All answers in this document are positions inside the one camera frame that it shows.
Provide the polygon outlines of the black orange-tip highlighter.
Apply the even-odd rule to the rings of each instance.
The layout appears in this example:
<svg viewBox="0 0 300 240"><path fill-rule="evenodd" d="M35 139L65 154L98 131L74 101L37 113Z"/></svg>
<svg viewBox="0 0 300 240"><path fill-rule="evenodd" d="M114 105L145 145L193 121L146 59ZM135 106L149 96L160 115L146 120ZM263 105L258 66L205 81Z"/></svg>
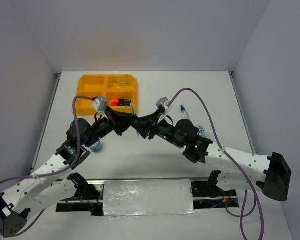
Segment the black orange-tip highlighter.
<svg viewBox="0 0 300 240"><path fill-rule="evenodd" d="M130 99L121 99L121 98L115 98L112 101L112 104L118 105L118 104L130 104L132 101Z"/></svg>

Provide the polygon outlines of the blue white tape roll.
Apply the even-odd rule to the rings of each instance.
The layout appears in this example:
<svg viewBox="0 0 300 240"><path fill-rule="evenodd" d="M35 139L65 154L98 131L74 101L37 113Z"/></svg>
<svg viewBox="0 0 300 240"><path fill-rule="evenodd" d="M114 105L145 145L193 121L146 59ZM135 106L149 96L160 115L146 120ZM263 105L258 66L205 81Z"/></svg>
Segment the blue white tape roll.
<svg viewBox="0 0 300 240"><path fill-rule="evenodd" d="M198 129L197 135L198 136L204 136L206 133L206 129L202 125L196 125L195 126Z"/></svg>
<svg viewBox="0 0 300 240"><path fill-rule="evenodd" d="M89 147L90 151L93 152L93 153L98 153L98 152L100 152L100 151L102 150L102 148L103 148L103 145L102 145L102 143L101 143L100 140L97 141L95 144L93 144L93 145L91 145L91 146Z"/></svg>

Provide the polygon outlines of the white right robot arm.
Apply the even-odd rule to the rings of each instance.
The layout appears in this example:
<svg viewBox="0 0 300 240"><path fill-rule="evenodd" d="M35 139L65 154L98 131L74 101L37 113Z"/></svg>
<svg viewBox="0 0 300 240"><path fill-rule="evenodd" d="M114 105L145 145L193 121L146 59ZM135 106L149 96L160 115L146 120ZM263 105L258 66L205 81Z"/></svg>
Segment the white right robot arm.
<svg viewBox="0 0 300 240"><path fill-rule="evenodd" d="M144 139L155 136L183 149L183 155L192 163L203 163L219 168L208 178L207 190L213 196L223 191L251 186L266 197L285 202L288 199L292 170L280 153L270 156L243 152L198 135L198 129L188 119L181 119L175 125L159 118L159 112L140 117L133 128Z"/></svg>

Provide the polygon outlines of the black pink-tip highlighter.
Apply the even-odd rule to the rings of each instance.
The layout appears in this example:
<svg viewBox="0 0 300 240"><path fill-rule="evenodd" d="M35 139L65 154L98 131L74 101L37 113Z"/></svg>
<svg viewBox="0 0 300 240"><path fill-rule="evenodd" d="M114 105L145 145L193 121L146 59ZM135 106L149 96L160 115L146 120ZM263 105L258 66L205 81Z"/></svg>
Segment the black pink-tip highlighter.
<svg viewBox="0 0 300 240"><path fill-rule="evenodd" d="M130 107L131 105L128 103L119 103L119 102L115 102L111 104L112 107Z"/></svg>

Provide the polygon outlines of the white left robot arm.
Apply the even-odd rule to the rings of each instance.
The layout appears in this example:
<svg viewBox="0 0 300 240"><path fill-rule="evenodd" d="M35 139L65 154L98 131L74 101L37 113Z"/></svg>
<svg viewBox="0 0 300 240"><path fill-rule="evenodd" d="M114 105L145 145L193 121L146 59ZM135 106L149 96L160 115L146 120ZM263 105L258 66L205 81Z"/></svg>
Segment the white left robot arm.
<svg viewBox="0 0 300 240"><path fill-rule="evenodd" d="M91 146L112 131L122 135L137 118L136 114L110 107L94 124L75 117L66 132L66 141L56 153L31 175L18 177L19 183L0 192L0 235L13 238L25 233L30 218L39 217L59 201L98 200L100 192L74 170L90 156Z"/></svg>

